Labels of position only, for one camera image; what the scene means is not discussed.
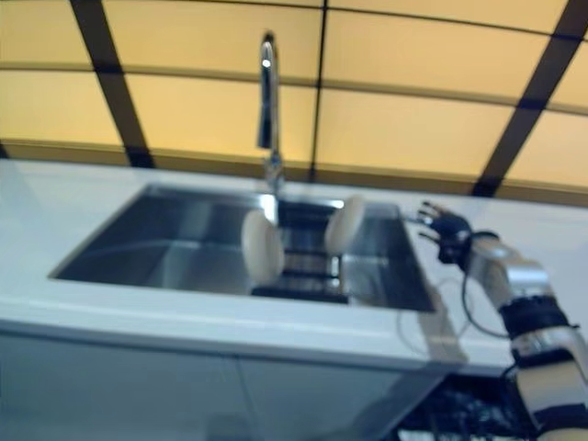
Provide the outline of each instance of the faucet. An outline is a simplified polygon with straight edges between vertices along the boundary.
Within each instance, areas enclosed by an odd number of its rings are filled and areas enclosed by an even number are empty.
[[[277,91],[279,89],[279,72],[277,68],[277,47],[274,34],[268,31],[261,43],[261,116],[257,145],[270,150],[264,161],[266,182],[276,200],[277,193],[284,182],[282,156],[279,150],[279,115]]]

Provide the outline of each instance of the sink basin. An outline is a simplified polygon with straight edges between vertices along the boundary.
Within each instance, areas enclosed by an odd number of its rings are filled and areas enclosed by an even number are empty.
[[[245,269],[241,227],[251,209],[272,210],[269,195],[146,187],[53,271],[66,280],[219,294],[433,311],[421,269],[390,204],[367,204],[354,243],[329,258],[323,234],[343,201],[281,199],[286,249],[280,280],[256,287]]]

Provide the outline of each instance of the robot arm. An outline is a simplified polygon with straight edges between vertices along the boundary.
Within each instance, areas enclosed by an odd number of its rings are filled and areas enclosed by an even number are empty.
[[[588,346],[560,309],[543,267],[429,202],[418,221],[435,232],[421,235],[439,246],[439,260],[476,279],[503,318],[517,398],[540,439],[588,439]]]

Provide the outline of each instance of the cabinet door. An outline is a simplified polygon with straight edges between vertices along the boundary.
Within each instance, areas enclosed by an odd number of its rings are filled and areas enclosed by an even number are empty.
[[[0,335],[0,439],[248,440],[234,357]]]
[[[381,439],[442,379],[402,371],[239,358],[262,437]]]

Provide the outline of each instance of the black cable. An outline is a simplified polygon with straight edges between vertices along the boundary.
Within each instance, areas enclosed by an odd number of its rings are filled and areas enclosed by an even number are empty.
[[[478,322],[476,322],[474,320],[474,318],[472,317],[471,312],[469,311],[468,302],[467,302],[468,277],[469,277],[469,268],[468,268],[468,266],[466,266],[466,268],[464,269],[464,272],[463,272],[463,280],[461,281],[461,306],[463,307],[463,311],[465,312],[466,317],[468,318],[468,321],[471,323],[471,325],[474,328],[476,328],[478,331],[480,331],[483,334],[487,334],[489,336],[496,337],[496,338],[509,339],[507,334],[501,334],[501,333],[497,333],[495,331],[492,331],[490,329],[487,329],[487,328],[483,327],[481,324],[479,324]]]

